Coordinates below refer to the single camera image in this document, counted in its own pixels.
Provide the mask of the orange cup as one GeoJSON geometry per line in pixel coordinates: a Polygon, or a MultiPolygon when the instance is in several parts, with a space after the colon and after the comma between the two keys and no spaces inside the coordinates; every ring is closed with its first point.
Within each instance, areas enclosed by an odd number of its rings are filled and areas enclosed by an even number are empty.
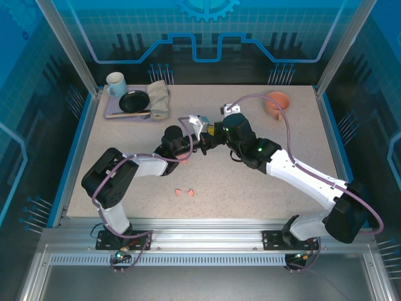
{"type": "MultiPolygon", "coordinates": [[[[287,96],[287,94],[283,92],[278,92],[278,91],[270,92],[267,94],[267,97],[274,100],[284,112],[287,111],[287,109],[291,104],[290,98],[287,96]]],[[[264,109],[265,112],[274,119],[276,120],[283,119],[283,114],[273,102],[266,100],[264,109]]]]}

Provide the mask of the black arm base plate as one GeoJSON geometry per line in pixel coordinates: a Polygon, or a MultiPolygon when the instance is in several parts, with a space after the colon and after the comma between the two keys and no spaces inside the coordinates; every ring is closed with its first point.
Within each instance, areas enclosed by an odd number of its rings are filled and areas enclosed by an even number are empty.
{"type": "Polygon", "coordinates": [[[145,236],[134,239],[125,239],[115,236],[108,230],[101,230],[98,232],[95,249],[117,251],[126,247],[129,251],[140,251],[145,245],[146,239],[145,236]]]}
{"type": "Polygon", "coordinates": [[[263,249],[265,251],[315,251],[319,247],[318,241],[314,239],[308,239],[306,241],[294,239],[289,243],[286,243],[283,239],[282,233],[278,230],[263,231],[261,236],[263,249]]]}

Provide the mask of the light blue mug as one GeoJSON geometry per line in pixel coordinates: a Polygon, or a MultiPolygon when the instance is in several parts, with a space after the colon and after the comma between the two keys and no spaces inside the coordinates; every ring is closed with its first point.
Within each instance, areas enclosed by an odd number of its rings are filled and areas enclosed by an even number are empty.
{"type": "Polygon", "coordinates": [[[123,73],[112,72],[106,77],[107,93],[111,96],[121,97],[127,93],[127,84],[123,73]]]}

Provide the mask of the grey folded cloth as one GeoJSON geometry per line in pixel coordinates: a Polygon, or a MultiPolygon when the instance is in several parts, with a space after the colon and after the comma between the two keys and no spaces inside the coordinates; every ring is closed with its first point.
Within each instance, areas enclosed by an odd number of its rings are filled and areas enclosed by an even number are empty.
{"type": "Polygon", "coordinates": [[[156,122],[169,118],[170,93],[164,80],[153,82],[147,86],[150,100],[150,116],[156,122]]]}

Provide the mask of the aluminium table side rail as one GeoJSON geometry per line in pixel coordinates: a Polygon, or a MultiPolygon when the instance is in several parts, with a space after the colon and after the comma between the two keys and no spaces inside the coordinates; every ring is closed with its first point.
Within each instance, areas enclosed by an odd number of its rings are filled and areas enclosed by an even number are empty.
{"type": "Polygon", "coordinates": [[[63,211],[70,203],[102,94],[103,87],[100,87],[95,96],[89,94],[87,97],[46,224],[47,228],[58,227],[63,211]]]}
{"type": "Polygon", "coordinates": [[[345,147],[340,137],[340,131],[338,130],[337,122],[326,93],[324,92],[321,96],[317,96],[316,102],[318,104],[321,119],[328,139],[336,173],[339,178],[347,182],[352,182],[354,180],[352,169],[350,167],[350,163],[345,152],[345,147]]]}

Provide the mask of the black round plate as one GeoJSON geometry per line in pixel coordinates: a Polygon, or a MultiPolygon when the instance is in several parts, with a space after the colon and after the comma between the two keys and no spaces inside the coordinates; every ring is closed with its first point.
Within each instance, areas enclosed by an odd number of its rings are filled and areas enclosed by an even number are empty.
{"type": "Polygon", "coordinates": [[[145,110],[150,103],[149,96],[140,90],[124,94],[119,100],[119,107],[125,113],[138,113],[145,110]]]}

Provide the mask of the wooden-handled utensil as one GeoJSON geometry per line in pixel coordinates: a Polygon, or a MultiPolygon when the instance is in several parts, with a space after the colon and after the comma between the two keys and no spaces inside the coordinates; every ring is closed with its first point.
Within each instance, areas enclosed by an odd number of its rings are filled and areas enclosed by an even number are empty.
{"type": "Polygon", "coordinates": [[[120,113],[120,114],[110,114],[107,115],[106,119],[122,119],[122,118],[134,118],[134,117],[144,117],[145,119],[149,118],[151,115],[150,112],[138,112],[138,113],[120,113]]]}

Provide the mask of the aluminium frame post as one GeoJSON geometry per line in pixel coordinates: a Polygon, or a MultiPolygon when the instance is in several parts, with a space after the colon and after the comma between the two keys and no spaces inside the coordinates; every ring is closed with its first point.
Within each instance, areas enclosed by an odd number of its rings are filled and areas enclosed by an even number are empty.
{"type": "Polygon", "coordinates": [[[88,66],[86,65],[54,3],[52,0],[35,0],[35,2],[53,30],[89,94],[93,97],[97,97],[99,91],[98,85],[92,77],[88,66]]]}
{"type": "Polygon", "coordinates": [[[341,63],[345,59],[352,44],[355,42],[360,30],[362,29],[365,21],[369,17],[377,0],[361,0],[357,7],[344,35],[341,37],[333,56],[329,60],[319,82],[315,88],[315,95],[317,98],[322,98],[330,82],[338,71],[341,63]]]}

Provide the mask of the lavender serving tray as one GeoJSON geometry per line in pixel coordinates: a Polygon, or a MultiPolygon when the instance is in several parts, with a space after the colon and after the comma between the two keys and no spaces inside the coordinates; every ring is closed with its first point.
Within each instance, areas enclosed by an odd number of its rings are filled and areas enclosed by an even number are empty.
{"type": "MultiPolygon", "coordinates": [[[[127,92],[133,91],[133,90],[140,90],[143,91],[147,94],[147,86],[128,86],[127,88],[127,92]]],[[[120,113],[124,113],[120,107],[119,107],[119,100],[121,97],[118,96],[111,96],[109,95],[109,99],[107,100],[107,105],[106,105],[106,109],[104,111],[103,117],[105,118],[107,115],[110,114],[120,114],[120,113]]],[[[141,112],[150,112],[150,104],[148,105],[148,107],[141,111],[141,112]]],[[[130,121],[130,122],[156,122],[154,121],[151,116],[147,119],[145,119],[144,117],[140,118],[140,117],[134,117],[134,118],[122,118],[122,119],[106,119],[106,120],[111,120],[111,121],[130,121]]]]}

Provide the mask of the aluminium front rail beam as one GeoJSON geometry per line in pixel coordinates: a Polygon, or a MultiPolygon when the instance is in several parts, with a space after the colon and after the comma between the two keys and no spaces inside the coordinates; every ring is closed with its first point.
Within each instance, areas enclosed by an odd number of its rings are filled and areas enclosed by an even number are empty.
{"type": "MultiPolygon", "coordinates": [[[[48,252],[89,253],[95,249],[90,231],[95,218],[63,219],[43,230],[39,248],[48,252]]],[[[137,231],[153,230],[153,253],[260,253],[262,232],[280,230],[281,219],[132,219],[137,231]]]]}

